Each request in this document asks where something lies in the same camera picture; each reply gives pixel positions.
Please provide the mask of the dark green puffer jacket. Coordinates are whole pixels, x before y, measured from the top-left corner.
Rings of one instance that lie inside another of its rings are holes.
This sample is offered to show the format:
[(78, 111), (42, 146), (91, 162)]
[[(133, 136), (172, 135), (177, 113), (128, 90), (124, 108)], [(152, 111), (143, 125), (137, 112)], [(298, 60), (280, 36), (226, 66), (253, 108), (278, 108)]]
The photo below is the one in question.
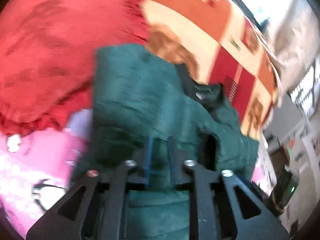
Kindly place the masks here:
[(71, 176), (103, 172), (130, 159), (153, 139), (150, 182), (130, 194), (129, 239), (188, 239), (189, 194), (171, 183), (167, 139), (172, 136), (190, 159), (199, 159), (206, 139), (213, 145), (209, 165), (250, 178), (259, 143), (240, 131), (237, 111), (220, 85), (207, 90), (208, 108), (188, 97), (176, 68), (138, 44), (97, 52), (93, 132), (87, 152)]

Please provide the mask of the pink penguin blanket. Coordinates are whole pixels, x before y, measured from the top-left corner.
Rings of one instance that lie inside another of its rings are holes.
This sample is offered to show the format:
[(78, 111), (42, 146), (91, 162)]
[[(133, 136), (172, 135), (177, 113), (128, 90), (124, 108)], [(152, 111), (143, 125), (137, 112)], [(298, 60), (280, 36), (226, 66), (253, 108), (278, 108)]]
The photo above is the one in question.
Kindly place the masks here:
[(12, 153), (1, 136), (1, 211), (22, 238), (65, 194), (86, 144), (69, 130), (48, 129), (23, 137)]

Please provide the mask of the red frilled cushion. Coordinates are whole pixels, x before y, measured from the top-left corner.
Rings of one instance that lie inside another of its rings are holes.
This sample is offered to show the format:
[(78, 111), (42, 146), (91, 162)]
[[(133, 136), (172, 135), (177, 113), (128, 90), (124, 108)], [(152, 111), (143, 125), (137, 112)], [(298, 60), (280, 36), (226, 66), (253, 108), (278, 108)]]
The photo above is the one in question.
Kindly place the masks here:
[(1, 132), (21, 136), (91, 106), (95, 52), (144, 44), (141, 0), (10, 0), (1, 12)]

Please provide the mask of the lavender white garment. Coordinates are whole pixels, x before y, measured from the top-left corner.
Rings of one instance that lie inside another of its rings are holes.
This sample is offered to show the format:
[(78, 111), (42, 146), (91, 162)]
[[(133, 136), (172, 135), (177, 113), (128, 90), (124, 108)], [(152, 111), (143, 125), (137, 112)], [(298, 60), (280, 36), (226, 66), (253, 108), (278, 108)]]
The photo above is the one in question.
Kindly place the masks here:
[(66, 129), (74, 136), (89, 141), (92, 133), (93, 109), (81, 109), (71, 115)]

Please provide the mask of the red orange patterned bedspread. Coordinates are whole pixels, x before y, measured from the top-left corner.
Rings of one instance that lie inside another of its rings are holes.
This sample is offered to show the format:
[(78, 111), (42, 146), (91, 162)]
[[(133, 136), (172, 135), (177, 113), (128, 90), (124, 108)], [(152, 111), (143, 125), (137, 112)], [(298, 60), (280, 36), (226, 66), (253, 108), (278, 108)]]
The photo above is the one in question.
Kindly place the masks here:
[(272, 64), (251, 23), (230, 0), (143, 0), (147, 48), (184, 63), (193, 79), (222, 84), (242, 133), (259, 139), (278, 88)]

